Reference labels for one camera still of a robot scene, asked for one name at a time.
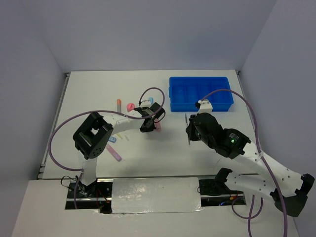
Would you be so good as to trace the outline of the pink correction tape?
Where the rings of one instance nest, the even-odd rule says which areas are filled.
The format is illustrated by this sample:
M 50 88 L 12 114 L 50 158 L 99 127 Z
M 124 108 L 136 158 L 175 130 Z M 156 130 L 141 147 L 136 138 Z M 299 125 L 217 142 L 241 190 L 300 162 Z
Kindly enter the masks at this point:
M 155 128 L 156 128 L 157 132 L 161 131 L 161 124 L 160 124 L 160 122 L 155 122 Z

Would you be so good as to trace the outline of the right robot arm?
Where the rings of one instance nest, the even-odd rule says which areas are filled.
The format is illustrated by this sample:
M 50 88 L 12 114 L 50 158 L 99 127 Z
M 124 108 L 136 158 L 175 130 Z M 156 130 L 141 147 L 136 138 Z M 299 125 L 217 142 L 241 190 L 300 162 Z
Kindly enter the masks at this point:
M 254 142 L 234 128 L 223 128 L 211 114 L 190 116 L 186 133 L 190 141 L 202 141 L 217 154 L 251 168 L 262 177 L 249 178 L 221 168 L 214 179 L 218 192 L 249 192 L 270 199 L 278 210 L 291 217 L 300 215 L 314 184 L 313 176 L 294 172 L 267 154 L 260 157 Z

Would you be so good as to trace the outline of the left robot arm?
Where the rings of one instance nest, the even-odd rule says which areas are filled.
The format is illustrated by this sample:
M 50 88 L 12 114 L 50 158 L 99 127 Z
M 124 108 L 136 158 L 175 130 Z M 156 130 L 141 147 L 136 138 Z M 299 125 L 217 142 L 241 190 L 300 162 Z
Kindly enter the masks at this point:
M 165 110 L 158 103 L 150 107 L 138 107 L 127 114 L 103 117 L 92 112 L 73 135 L 75 148 L 80 153 L 79 163 L 82 176 L 79 191 L 91 197 L 97 190 L 97 158 L 106 149 L 109 138 L 117 133 L 138 129 L 142 133 L 155 130 L 155 122 L 165 116 Z

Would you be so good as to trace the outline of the pink lid clip jar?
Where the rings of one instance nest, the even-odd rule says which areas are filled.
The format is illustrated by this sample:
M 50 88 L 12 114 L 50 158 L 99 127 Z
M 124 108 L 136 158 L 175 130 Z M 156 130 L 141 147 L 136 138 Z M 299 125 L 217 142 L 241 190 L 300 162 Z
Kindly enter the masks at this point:
M 128 112 L 131 112 L 132 110 L 135 109 L 135 104 L 134 103 L 128 103 L 126 105 L 126 109 L 127 109 Z

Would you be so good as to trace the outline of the orange capped marker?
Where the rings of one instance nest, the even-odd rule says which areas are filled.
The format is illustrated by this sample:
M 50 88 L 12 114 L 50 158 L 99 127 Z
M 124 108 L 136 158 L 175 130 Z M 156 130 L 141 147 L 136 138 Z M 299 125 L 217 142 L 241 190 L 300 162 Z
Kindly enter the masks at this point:
M 117 99 L 117 112 L 121 114 L 121 100 Z

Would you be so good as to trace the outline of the blue plastic compartment tray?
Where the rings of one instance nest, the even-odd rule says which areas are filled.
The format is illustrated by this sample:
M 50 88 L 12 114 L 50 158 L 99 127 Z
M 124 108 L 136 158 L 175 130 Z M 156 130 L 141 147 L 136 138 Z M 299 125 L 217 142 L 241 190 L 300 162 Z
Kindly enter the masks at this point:
M 210 92 L 230 89 L 227 77 L 170 77 L 169 98 L 172 112 L 196 112 L 195 103 Z M 228 91 L 219 91 L 206 98 L 213 111 L 227 112 L 234 103 Z

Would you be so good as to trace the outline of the pink purple highlighter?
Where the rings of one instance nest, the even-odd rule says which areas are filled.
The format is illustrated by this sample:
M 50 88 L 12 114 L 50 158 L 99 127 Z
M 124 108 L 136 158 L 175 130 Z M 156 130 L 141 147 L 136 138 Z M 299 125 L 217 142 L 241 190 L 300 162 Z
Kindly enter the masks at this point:
M 121 156 L 114 150 L 114 148 L 110 145 L 106 146 L 107 151 L 114 157 L 114 159 L 118 162 L 122 161 Z

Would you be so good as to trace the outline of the silver foil tape sheet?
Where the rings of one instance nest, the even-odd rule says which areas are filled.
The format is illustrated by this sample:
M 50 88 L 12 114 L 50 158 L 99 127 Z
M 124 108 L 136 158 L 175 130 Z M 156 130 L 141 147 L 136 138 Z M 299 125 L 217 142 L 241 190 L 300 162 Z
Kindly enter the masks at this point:
M 115 179 L 114 214 L 186 213 L 201 211 L 198 178 Z

